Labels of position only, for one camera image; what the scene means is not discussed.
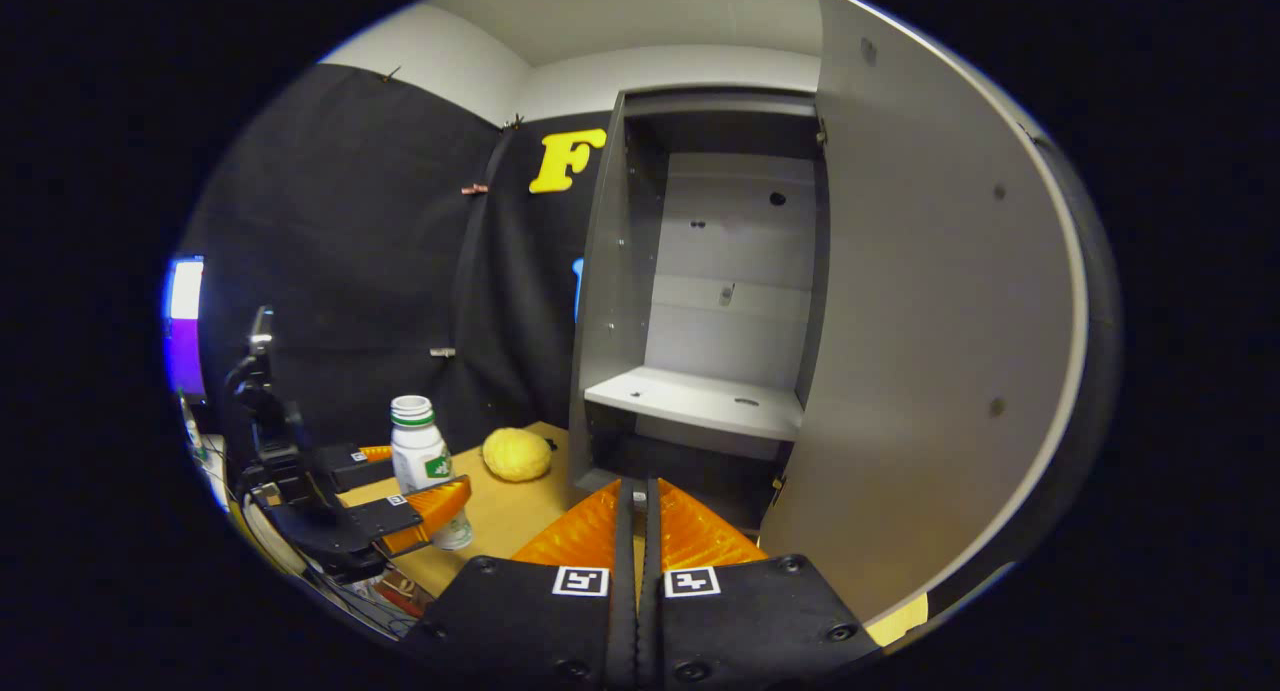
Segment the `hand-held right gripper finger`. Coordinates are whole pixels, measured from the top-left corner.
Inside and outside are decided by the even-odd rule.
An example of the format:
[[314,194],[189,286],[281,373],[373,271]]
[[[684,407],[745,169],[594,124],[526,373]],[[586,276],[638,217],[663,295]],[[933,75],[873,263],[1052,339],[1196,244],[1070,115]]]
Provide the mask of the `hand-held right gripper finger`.
[[644,687],[835,687],[882,646],[814,563],[768,557],[667,480],[646,482]]
[[598,491],[600,564],[467,562],[399,641],[428,674],[410,691],[630,691],[636,589],[632,480]]

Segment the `white bottle green label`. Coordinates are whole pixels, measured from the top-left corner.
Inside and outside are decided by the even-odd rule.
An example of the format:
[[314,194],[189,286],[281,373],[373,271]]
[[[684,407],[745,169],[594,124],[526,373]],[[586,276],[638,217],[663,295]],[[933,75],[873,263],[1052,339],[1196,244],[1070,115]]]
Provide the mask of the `white bottle green label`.
[[467,548],[474,530],[465,514],[470,482],[453,471],[451,450],[425,395],[390,401],[390,457],[399,495],[421,523],[412,531],[443,550]]

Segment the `beige cabinet door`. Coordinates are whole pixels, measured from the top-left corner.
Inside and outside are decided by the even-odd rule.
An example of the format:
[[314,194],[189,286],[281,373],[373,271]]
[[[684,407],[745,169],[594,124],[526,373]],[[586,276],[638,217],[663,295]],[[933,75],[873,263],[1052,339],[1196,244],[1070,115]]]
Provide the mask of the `beige cabinet door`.
[[1027,558],[1117,401],[1123,305],[1073,164],[978,68],[864,0],[818,0],[823,330],[762,544],[865,624]]

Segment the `white cabinet shelf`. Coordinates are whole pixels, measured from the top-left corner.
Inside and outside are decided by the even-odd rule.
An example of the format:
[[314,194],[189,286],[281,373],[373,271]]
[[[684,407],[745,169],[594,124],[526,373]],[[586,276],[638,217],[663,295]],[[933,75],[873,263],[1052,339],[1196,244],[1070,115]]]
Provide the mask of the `white cabinet shelf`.
[[804,416],[794,390],[649,366],[605,377],[582,395],[639,416],[778,441],[795,440]]

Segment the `yellow round fruit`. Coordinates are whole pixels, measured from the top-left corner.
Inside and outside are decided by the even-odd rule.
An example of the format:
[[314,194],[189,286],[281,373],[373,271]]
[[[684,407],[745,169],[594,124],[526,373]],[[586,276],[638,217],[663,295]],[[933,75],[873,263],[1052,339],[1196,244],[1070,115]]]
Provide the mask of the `yellow round fruit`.
[[538,433],[525,427],[497,427],[483,441],[481,459],[506,482],[530,482],[550,471],[553,449]]

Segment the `lit computer screen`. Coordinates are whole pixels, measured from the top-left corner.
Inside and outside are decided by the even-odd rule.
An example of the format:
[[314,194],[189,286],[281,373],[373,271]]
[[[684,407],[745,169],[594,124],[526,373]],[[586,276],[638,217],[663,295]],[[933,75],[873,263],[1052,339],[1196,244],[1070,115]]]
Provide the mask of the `lit computer screen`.
[[205,399],[200,360],[198,319],[205,258],[178,255],[173,258],[163,298],[164,357],[173,392]]

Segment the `black backdrop cloth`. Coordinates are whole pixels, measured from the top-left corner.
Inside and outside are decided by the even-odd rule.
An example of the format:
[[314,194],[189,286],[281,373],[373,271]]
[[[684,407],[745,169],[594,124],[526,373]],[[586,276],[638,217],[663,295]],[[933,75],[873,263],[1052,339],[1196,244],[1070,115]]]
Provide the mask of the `black backdrop cloth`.
[[[248,418],[225,390],[256,308],[274,308],[271,372],[306,439],[388,441],[390,401],[433,401],[452,450],[495,427],[570,425],[577,275],[600,152],[562,193],[531,193],[558,132],[518,131],[407,82],[315,65],[250,123],[189,230],[205,258],[198,319],[211,417],[229,453]],[[488,195],[466,196],[480,182]],[[452,346],[453,358],[431,358]]]

